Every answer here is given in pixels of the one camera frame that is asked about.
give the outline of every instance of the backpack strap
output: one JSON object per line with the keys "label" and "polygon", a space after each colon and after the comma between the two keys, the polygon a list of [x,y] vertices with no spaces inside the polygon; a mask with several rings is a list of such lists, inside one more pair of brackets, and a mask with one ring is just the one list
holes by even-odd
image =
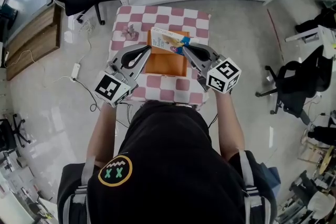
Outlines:
{"label": "backpack strap", "polygon": [[251,165],[245,151],[239,151],[241,171],[245,182],[245,223],[270,224],[271,205],[255,186]]}
{"label": "backpack strap", "polygon": [[86,204],[87,212],[87,224],[91,224],[90,215],[89,215],[89,206],[87,198],[87,188],[88,182],[93,174],[93,169],[95,167],[95,157],[90,157],[86,160],[82,177],[81,177],[81,186],[79,186],[75,193],[70,195],[66,200],[63,208],[63,224],[69,224],[69,213],[71,204]]}

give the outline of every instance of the checkered tablecloth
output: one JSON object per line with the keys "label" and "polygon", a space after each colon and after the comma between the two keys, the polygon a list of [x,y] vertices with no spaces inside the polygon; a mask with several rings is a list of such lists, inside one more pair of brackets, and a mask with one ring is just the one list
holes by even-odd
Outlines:
{"label": "checkered tablecloth", "polygon": [[[200,44],[208,45],[210,15],[192,9],[157,6],[122,6],[118,9],[113,25],[109,60],[123,47],[134,44],[147,44],[148,30],[153,26],[174,31],[187,31],[190,37],[197,37]],[[124,26],[134,26],[138,32],[130,39],[122,35]],[[138,88],[128,97],[131,100],[159,100],[201,105],[208,99],[197,82],[198,71],[190,65],[186,77],[169,77],[144,73],[137,78]]]}

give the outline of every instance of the power strip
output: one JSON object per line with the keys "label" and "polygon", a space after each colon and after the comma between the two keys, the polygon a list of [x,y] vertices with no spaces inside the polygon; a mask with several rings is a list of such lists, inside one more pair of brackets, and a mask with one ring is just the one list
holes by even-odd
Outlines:
{"label": "power strip", "polygon": [[78,79],[78,73],[80,69],[80,64],[76,63],[73,66],[72,73],[71,73],[71,80],[75,82]]}

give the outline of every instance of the yellow circle logo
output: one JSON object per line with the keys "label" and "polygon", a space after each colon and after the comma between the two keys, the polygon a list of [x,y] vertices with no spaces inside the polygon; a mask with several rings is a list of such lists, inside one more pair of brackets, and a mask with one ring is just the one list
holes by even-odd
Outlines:
{"label": "yellow circle logo", "polygon": [[98,174],[98,179],[105,186],[117,187],[125,183],[132,174],[132,162],[123,155],[111,160]]}

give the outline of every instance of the forearm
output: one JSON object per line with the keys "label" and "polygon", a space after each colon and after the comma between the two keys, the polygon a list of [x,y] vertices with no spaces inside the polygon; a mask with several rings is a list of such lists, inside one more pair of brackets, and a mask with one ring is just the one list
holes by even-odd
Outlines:
{"label": "forearm", "polygon": [[104,103],[101,107],[87,151],[87,158],[95,156],[95,164],[99,167],[103,167],[113,159],[116,116],[117,110]]}
{"label": "forearm", "polygon": [[227,161],[245,149],[244,134],[233,106],[231,95],[215,92],[218,113],[220,154]]}

